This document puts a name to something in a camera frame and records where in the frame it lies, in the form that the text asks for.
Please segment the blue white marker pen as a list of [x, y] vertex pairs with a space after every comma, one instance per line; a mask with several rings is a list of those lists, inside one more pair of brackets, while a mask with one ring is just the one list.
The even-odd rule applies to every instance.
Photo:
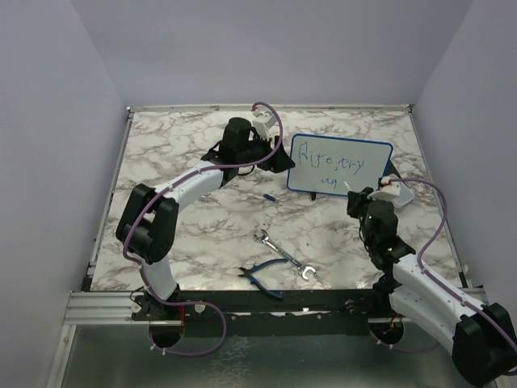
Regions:
[[343, 185], [347, 189], [347, 193], [352, 192], [352, 188], [347, 181], [343, 181]]

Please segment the blue framed whiteboard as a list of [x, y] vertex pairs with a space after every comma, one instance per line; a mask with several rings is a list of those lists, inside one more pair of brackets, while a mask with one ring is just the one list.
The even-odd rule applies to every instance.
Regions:
[[290, 147], [296, 166], [288, 170], [287, 188], [333, 196], [347, 195], [343, 181], [354, 192], [376, 188], [393, 151], [387, 141], [297, 133]]

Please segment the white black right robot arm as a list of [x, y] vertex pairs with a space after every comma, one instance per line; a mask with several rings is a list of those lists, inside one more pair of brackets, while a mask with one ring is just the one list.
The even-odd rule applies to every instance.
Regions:
[[397, 233], [391, 198], [396, 180], [379, 189], [347, 194], [347, 215], [359, 221], [359, 237], [383, 275], [374, 286], [372, 309], [393, 312], [417, 324], [451, 356], [460, 375], [483, 387], [503, 375], [516, 374], [516, 332], [508, 311], [460, 290], [424, 263], [422, 252]]

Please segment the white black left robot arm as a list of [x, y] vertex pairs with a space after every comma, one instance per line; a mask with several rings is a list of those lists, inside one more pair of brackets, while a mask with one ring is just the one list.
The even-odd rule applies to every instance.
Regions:
[[233, 117], [223, 137], [190, 170], [159, 187], [138, 184], [125, 205], [116, 238], [125, 259], [137, 264], [150, 309], [163, 319], [179, 307], [179, 285], [166, 257], [174, 243], [179, 214], [202, 196], [224, 187], [242, 168], [259, 168], [274, 174], [295, 166], [282, 145], [282, 135], [268, 131], [283, 123], [272, 111], [259, 112], [252, 121]]

